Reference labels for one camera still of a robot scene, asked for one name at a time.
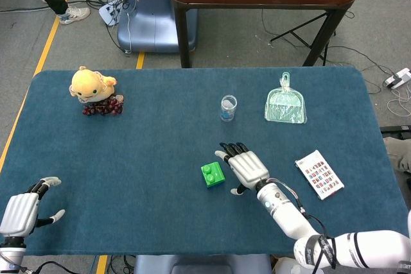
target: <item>plastic dustpan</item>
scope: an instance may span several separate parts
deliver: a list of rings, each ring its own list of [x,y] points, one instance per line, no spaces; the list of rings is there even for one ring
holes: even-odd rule
[[[306,109],[302,94],[290,88],[290,73],[284,72],[281,88],[271,90],[265,103],[265,119],[286,123],[305,123]]]

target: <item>table leg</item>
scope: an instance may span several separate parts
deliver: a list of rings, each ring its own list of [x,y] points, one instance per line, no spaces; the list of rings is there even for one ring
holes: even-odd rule
[[[181,67],[191,67],[190,55],[188,49],[188,30],[187,30],[187,16],[186,9],[174,8],[175,26],[177,28],[177,37],[179,39],[179,52]]]
[[[308,54],[303,66],[311,67],[315,64],[347,10],[348,9],[329,11],[329,15],[322,23],[322,26],[311,46],[311,51]]]

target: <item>plush toy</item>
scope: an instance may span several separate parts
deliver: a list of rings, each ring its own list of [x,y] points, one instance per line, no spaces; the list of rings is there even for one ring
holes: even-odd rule
[[[101,75],[97,71],[90,71],[82,65],[75,72],[69,91],[81,103],[99,102],[114,93],[116,84],[117,80],[114,77]]]

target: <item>robotic arm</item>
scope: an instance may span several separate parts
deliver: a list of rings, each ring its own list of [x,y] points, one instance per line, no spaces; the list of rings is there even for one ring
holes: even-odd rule
[[[0,273],[25,272],[21,266],[26,252],[24,238],[28,237],[34,228],[53,224],[65,213],[58,211],[49,218],[39,219],[37,212],[39,203],[51,186],[61,183],[60,179],[51,176],[33,184],[25,193],[12,196],[8,201],[3,220],[0,225],[0,234],[4,236],[4,243],[0,244]]]
[[[390,230],[343,234],[326,239],[316,232],[306,219],[306,213],[298,196],[281,181],[270,178],[269,172],[257,155],[242,143],[220,146],[224,151],[215,155],[224,160],[240,180],[231,193],[242,195],[247,189],[257,192],[257,199],[274,218],[281,230],[294,240],[297,262],[309,269],[335,267],[338,262],[353,268],[411,269],[411,242],[402,234]],[[275,183],[283,184],[297,200],[299,210],[291,203]],[[411,213],[408,215],[411,233]]]

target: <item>blue table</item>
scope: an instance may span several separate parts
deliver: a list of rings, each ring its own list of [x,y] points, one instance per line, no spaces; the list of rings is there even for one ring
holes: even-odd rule
[[[285,70],[306,100],[306,124],[264,120],[267,94]],[[239,182],[228,166],[221,164],[226,181],[206,188],[200,166],[217,160],[222,141],[244,142],[330,235],[406,234],[407,210],[353,68],[109,71],[125,106],[106,117],[82,115],[68,91],[73,73],[33,79],[0,174],[1,213],[39,178],[62,180],[41,201],[40,216],[66,214],[27,239],[28,254],[290,254],[293,240],[255,193],[230,194]],[[219,118],[224,94],[238,99],[230,123]],[[315,149],[345,184],[324,201],[293,163]]]

